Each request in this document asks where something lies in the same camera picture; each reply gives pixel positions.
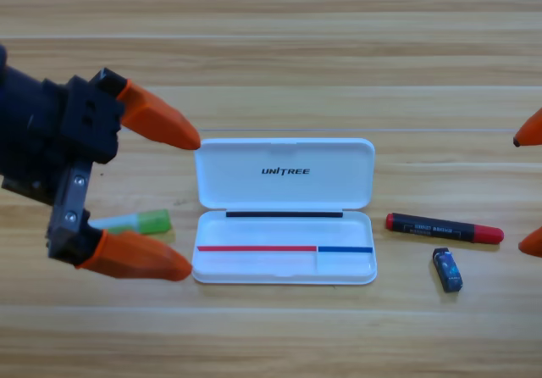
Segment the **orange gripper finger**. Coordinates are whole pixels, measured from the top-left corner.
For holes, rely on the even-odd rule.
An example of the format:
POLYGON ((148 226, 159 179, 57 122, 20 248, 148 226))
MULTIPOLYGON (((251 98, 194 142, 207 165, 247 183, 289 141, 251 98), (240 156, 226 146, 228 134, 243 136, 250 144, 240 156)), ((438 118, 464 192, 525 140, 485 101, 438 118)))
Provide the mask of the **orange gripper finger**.
POLYGON ((518 249, 527 255, 542 257, 542 227, 527 235, 518 244, 518 249))
POLYGON ((184 150, 197 150, 201 139, 195 126, 162 98, 127 80, 117 99, 124 104, 122 125, 144 136, 184 150))
POLYGON ((191 263, 169 245, 134 231, 103 231, 97 248, 76 265, 116 279, 182 281, 192 272, 191 263))
POLYGON ((542 109, 530 116, 513 137, 515 147, 538 146, 542 143, 542 109))

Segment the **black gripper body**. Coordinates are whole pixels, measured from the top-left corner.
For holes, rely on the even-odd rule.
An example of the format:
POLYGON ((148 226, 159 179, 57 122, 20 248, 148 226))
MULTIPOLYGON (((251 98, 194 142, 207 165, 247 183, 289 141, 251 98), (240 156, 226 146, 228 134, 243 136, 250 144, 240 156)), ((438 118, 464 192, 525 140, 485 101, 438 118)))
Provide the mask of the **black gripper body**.
POLYGON ((28 124, 39 148, 31 159, 30 189, 52 208, 46 239, 49 258, 80 265, 94 254, 102 236, 89 225, 86 196, 94 164, 106 164, 118 152, 123 104, 105 92, 95 76, 73 77, 67 84, 42 84, 49 105, 28 124))

